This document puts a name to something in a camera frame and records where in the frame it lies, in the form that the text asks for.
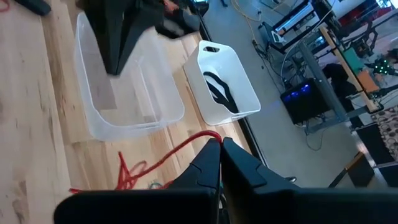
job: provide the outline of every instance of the concrete floor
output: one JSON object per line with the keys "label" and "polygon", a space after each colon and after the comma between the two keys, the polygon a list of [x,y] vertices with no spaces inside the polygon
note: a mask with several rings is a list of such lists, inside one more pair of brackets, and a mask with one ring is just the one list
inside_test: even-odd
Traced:
{"label": "concrete floor", "polygon": [[[301,187],[327,187],[357,153],[348,128],[343,124],[329,128],[324,133],[322,148],[319,151],[308,148],[303,129],[292,124],[279,100],[279,92],[271,78],[272,74],[261,68],[262,60],[252,46],[252,34],[245,18],[234,10],[228,0],[226,1],[229,5],[227,8],[222,7],[219,0],[210,1],[210,9],[204,20],[214,42],[235,49],[261,102],[262,110],[249,116],[248,121],[268,166],[282,176],[296,176],[297,185]],[[263,2],[275,6],[271,0]],[[257,16],[256,8],[259,8],[262,11],[262,21],[268,23],[275,23],[282,18],[259,0],[241,0],[239,5],[251,17]],[[290,7],[283,6],[278,10],[286,14]],[[260,41],[257,29],[259,23],[251,24],[257,41]],[[274,67],[277,71],[280,70],[280,66]],[[272,76],[278,85],[280,79]],[[320,131],[310,135],[309,145],[317,148],[321,142],[321,134]]]}

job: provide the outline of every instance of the wooden tabletop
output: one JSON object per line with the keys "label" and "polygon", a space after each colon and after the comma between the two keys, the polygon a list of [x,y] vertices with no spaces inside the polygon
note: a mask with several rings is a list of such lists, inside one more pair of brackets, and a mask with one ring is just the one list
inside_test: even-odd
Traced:
{"label": "wooden tabletop", "polygon": [[[48,0],[40,18],[11,2],[0,13],[0,223],[52,223],[52,213],[72,186],[114,189],[118,151],[128,167],[158,161],[190,135],[205,129],[232,137],[248,150],[237,123],[208,126],[200,116],[182,65],[200,36],[159,37],[185,105],[183,119],[151,135],[117,142],[92,139],[86,126],[73,63],[73,1]],[[139,179],[147,189],[178,177],[208,138],[200,138]]]}

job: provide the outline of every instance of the wooden table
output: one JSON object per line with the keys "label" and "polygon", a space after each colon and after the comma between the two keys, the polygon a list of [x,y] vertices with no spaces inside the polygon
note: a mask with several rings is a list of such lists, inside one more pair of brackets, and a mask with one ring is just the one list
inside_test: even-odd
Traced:
{"label": "wooden table", "polygon": [[[204,129],[232,137],[248,150],[237,123],[207,126],[198,110],[182,65],[200,36],[159,41],[185,105],[180,122],[146,137],[118,142],[88,140],[73,64],[76,21],[74,2],[48,0],[52,13],[33,15],[11,2],[0,13],[0,223],[52,223],[68,189],[113,189],[118,151],[127,165],[149,165],[184,139]],[[159,169],[141,178],[136,188],[161,184],[180,175],[208,138],[200,138]]]}

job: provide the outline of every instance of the black fabric item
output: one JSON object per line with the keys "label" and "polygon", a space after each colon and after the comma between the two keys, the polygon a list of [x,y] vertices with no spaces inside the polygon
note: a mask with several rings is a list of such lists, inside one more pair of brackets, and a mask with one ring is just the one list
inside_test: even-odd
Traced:
{"label": "black fabric item", "polygon": [[216,87],[214,87],[211,83],[207,82],[207,86],[209,87],[210,91],[216,96],[213,96],[214,101],[216,103],[224,105],[231,113],[238,113],[238,107],[236,106],[236,103],[234,101],[234,98],[232,97],[231,91],[229,90],[229,86],[223,82],[217,75],[211,73],[211,72],[204,72],[204,76],[209,76],[212,79],[214,79],[219,85],[221,85],[224,90],[225,90],[225,96],[218,91]]}

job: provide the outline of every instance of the clear plastic bin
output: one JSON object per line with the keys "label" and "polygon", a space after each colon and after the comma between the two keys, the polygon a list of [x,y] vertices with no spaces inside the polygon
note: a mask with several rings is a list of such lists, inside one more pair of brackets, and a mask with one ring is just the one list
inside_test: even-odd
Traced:
{"label": "clear plastic bin", "polygon": [[154,29],[142,34],[120,77],[113,78],[106,74],[93,29],[81,12],[76,26],[75,65],[89,130],[96,139],[142,136],[184,115]]}

